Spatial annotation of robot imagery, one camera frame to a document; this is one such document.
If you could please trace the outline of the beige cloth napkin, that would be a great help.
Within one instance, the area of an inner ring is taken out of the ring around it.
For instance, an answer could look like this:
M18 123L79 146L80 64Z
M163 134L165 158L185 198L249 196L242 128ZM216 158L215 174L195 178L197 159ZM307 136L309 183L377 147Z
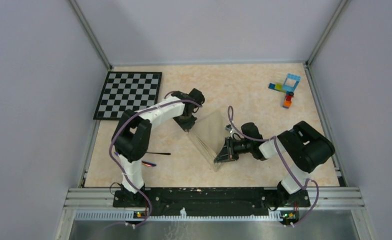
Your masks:
M222 167L222 163L215 163L214 159L222 150L225 138L230 136L230 131L226 129L227 125L228 122L223 114L215 110L204 118L196 120L188 132L190 141L214 172Z

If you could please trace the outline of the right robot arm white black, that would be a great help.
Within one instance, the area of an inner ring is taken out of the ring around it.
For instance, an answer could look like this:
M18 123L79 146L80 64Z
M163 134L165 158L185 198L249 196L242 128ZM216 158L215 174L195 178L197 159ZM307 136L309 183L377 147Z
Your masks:
M310 173L335 154L333 143L305 121L268 140L252 122L243 124L241 131L232 124L228 129L232 135L225 138L214 163L233 162L246 153L260 161L278 155L287 170L287 176L277 186L277 200L283 206L292 205L297 193L306 189Z

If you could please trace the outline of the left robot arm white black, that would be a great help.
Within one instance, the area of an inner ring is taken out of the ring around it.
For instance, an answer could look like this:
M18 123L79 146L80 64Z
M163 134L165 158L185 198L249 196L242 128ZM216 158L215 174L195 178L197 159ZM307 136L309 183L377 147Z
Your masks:
M109 155L121 171L120 187L131 206L137 207L144 200L142 158L148 152L152 130L173 119L182 130L189 131L197 120L193 114L204 102L205 96L196 88L189 93L173 91L151 107L127 109L122 114L111 139Z

